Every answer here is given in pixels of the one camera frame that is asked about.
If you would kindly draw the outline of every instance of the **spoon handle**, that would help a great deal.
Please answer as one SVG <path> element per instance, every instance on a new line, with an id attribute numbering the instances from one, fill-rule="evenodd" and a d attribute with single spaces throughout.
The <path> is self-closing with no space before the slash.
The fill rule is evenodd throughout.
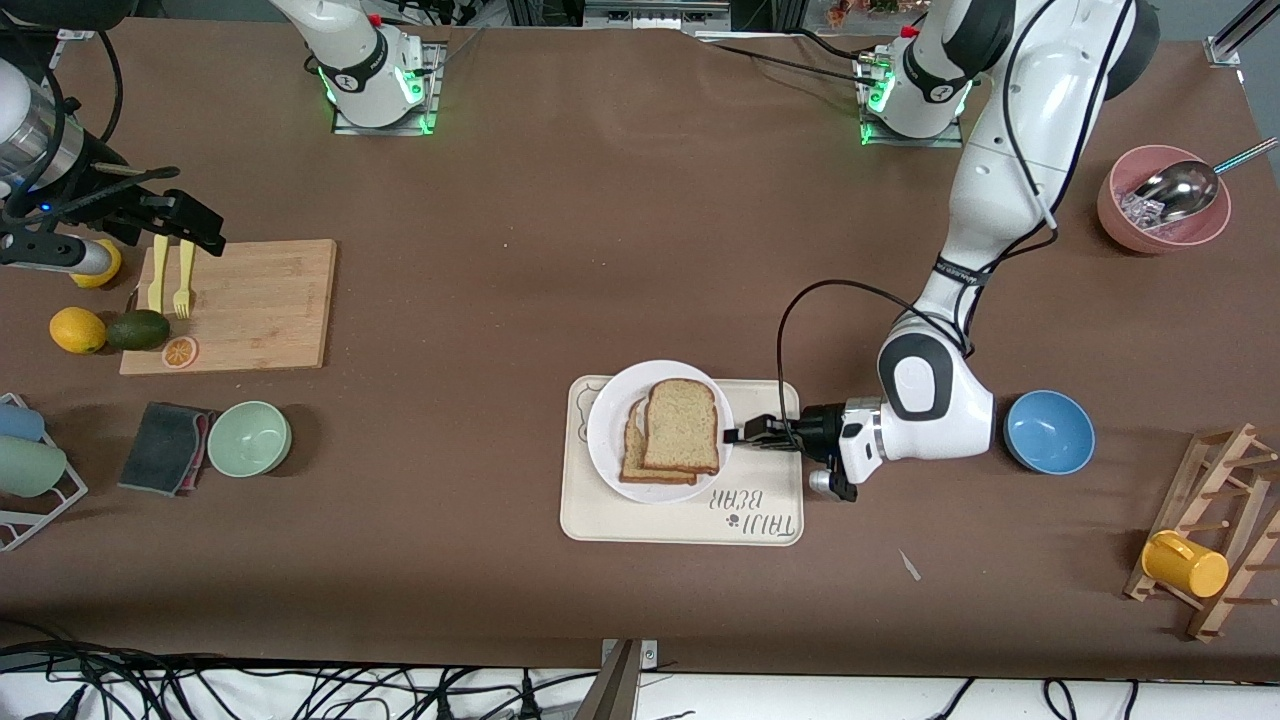
<path id="1" fill-rule="evenodd" d="M 1235 168 L 1238 168 L 1238 167 L 1245 164 L 1245 163 L 1248 163 L 1249 160 L 1257 158 L 1258 155 L 1266 155 L 1267 152 L 1271 152 L 1276 147 L 1280 147 L 1280 140 L 1276 140 L 1274 137 L 1268 137 L 1268 138 L 1263 140 L 1262 142 L 1254 145 L 1253 147 L 1249 147 L 1244 152 L 1240 152 L 1239 155 L 1236 155 L 1234 158 L 1229 158 L 1226 160 L 1222 160 L 1219 165 L 1216 165 L 1213 168 L 1213 172 L 1217 173 L 1217 174 L 1222 174 L 1222 173 L 1225 173 L 1228 170 L 1233 170 L 1233 169 L 1235 169 Z"/>

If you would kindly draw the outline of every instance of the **avocado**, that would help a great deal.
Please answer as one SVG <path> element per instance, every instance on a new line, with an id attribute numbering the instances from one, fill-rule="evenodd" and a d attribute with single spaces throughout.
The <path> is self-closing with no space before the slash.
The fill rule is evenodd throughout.
<path id="1" fill-rule="evenodd" d="M 119 350 L 155 350 L 169 340 L 169 320 L 155 310 L 131 310 L 106 328 L 106 342 Z"/>

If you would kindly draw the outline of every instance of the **green cup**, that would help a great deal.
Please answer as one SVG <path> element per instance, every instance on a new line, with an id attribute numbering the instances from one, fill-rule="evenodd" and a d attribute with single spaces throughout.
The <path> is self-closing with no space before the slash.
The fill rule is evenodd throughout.
<path id="1" fill-rule="evenodd" d="M 0 436 L 0 492 L 37 497 L 67 471 L 67 454 L 41 442 Z"/>

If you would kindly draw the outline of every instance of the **pink bowl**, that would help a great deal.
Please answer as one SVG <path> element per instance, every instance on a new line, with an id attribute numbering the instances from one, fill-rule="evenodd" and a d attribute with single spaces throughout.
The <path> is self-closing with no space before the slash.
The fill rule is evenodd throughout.
<path id="1" fill-rule="evenodd" d="M 1199 160 L 1185 150 L 1167 145 L 1143 145 L 1125 152 L 1107 173 L 1098 188 L 1098 220 L 1111 240 L 1137 252 L 1161 255 L 1184 250 L 1217 237 L 1231 219 L 1231 193 L 1219 181 L 1217 197 L 1208 208 L 1185 220 L 1153 231 L 1143 231 L 1129 222 L 1120 210 L 1120 200 L 1147 178 L 1181 160 Z"/>

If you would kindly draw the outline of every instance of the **brown table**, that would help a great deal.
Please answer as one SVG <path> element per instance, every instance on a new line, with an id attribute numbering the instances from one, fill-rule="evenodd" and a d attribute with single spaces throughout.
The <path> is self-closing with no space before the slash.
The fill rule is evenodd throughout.
<path id="1" fill-rule="evenodd" d="M 1179 639 L 1179 603 L 1120 597 L 1188 433 L 1280 421 L 1267 164 L 1233 173 L 1235 220 L 1197 251 L 1126 255 L 1093 219 L 1135 145 L 1225 158 L 1257 140 L 1236 74 L 1197 45 L 1162 46 L 1107 105 L 1062 241 L 1005 266 L 974 324 L 977 375 L 1004 398 L 1076 397 L 1094 461 L 1069 478 L 998 450 L 897 462 L 856 505 L 810 502 L 777 550 L 564 537 L 568 386 L 652 357 L 769 378 L 803 286 L 914 297 L 957 152 L 863 147 L 838 82 L 675 32 L 488 32 L 449 65 L 429 140 L 330 136 L 285 24 L 115 36 L 119 151 L 182 167 L 232 241 L 339 241 L 328 363 L 122 378 L 119 357 L 67 355 L 45 327 L 72 304 L 119 309 L 128 283 L 0 272 L 3 389 L 47 415 L 92 491 L 0 557 L 0 614 L 155 652 L 562 666 L 648 637 L 686 670 L 1280 679 L 1275 611 L 1239 610 L 1206 646 Z M 838 68 L 791 40 L 753 47 Z M 101 47 L 70 50 L 59 77 L 99 128 Z M 787 346 L 801 398 L 878 392 L 895 313 L 844 290 L 808 300 Z M 186 500 L 115 487 L 148 400 L 248 398 L 294 423 L 276 477 L 206 470 Z"/>

